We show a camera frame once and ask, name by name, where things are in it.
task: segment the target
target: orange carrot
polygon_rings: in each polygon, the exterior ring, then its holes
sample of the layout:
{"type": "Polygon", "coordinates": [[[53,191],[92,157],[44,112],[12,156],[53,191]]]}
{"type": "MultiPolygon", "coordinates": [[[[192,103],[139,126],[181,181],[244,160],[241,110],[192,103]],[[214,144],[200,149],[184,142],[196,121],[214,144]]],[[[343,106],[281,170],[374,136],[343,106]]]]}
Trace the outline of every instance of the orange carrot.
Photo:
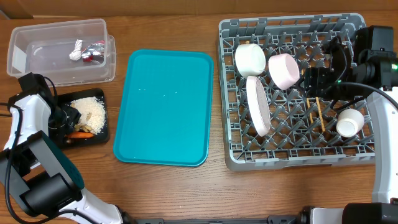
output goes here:
{"type": "Polygon", "coordinates": [[[92,137],[94,137],[94,134],[83,133],[78,131],[75,131],[74,133],[68,135],[68,138],[70,139],[76,139],[76,138],[81,139],[81,138],[92,138],[92,137]]]}

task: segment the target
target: black tray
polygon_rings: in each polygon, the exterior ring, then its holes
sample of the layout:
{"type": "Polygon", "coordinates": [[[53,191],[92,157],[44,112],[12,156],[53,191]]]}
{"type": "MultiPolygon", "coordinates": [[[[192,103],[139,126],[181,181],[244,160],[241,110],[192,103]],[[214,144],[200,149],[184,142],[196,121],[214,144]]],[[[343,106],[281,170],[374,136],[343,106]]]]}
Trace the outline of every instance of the black tray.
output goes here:
{"type": "Polygon", "coordinates": [[[90,90],[76,91],[73,93],[67,93],[58,95],[58,105],[61,106],[63,104],[70,105],[70,102],[73,100],[78,100],[81,98],[92,97],[95,96],[98,100],[104,103],[105,108],[105,124],[101,129],[100,133],[96,134],[94,137],[89,139],[73,139],[73,141],[69,144],[65,142],[55,141],[56,145],[61,148],[69,148],[76,146],[89,146],[93,144],[101,144],[109,141],[109,125],[108,125],[108,111],[106,110],[106,102],[104,91],[100,88],[94,88],[90,90]]]}

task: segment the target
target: wooden tabletop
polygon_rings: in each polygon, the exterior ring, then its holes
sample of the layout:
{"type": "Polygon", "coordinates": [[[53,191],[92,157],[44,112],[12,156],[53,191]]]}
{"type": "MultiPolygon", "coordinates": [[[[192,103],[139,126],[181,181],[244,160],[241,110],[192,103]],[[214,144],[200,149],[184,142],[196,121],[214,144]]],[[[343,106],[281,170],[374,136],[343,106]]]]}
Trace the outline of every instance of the wooden tabletop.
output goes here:
{"type": "MultiPolygon", "coordinates": [[[[398,11],[359,12],[368,26],[393,26],[398,51],[398,11]]],[[[218,23],[236,17],[288,16],[291,13],[216,16],[106,17],[116,41],[116,78],[109,83],[58,88],[59,94],[101,88],[108,104],[111,139],[102,146],[69,149],[65,154],[81,172],[88,190],[105,202],[119,205],[135,218],[262,218],[296,214],[305,205],[344,207],[370,202],[374,166],[295,167],[282,170],[232,172],[225,166],[221,95],[216,66],[218,23]],[[215,63],[209,155],[196,168],[151,166],[119,162],[113,154],[127,61],[138,49],[189,50],[208,53],[215,63]]],[[[20,92],[6,73],[9,38],[13,28],[71,19],[0,21],[0,101],[20,92]]],[[[0,145],[9,136],[11,118],[0,118],[0,145]]],[[[5,206],[0,187],[0,219],[16,223],[5,206]]],[[[20,209],[20,216],[27,218],[20,209]]],[[[72,223],[57,219],[53,223],[72,223]]]]}

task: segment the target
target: gray plastic crate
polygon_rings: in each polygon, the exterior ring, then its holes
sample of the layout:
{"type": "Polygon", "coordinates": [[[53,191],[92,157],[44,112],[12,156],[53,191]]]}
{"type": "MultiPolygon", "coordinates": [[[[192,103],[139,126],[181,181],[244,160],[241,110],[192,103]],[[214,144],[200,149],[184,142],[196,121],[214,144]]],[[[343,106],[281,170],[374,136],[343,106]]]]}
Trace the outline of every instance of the gray plastic crate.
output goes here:
{"type": "Polygon", "coordinates": [[[352,106],[365,115],[365,125],[352,138],[343,138],[335,124],[330,102],[320,99],[326,131],[318,118],[315,98],[302,97],[295,88],[278,89],[268,66],[258,78],[264,85],[271,112],[268,135],[257,135],[246,99],[246,79],[238,72],[234,52],[239,44],[255,43],[271,56],[288,53],[299,68],[328,67],[321,46],[340,36],[353,56],[355,31],[366,27],[359,14],[329,14],[250,19],[227,19],[219,24],[218,68],[223,105],[226,165],[231,170],[281,169],[305,165],[358,165],[374,163],[373,126],[366,101],[352,106]],[[309,114],[313,114],[313,123],[309,114]]]}

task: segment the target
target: teal tray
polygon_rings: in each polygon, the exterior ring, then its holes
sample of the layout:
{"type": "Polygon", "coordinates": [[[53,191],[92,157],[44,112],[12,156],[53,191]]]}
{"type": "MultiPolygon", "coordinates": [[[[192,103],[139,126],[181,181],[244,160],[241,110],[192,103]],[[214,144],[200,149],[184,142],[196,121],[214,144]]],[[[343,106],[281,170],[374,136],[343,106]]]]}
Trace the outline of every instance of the teal tray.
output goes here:
{"type": "Polygon", "coordinates": [[[207,158],[214,63],[199,52],[129,59],[113,151],[123,162],[199,166],[207,158]]]}

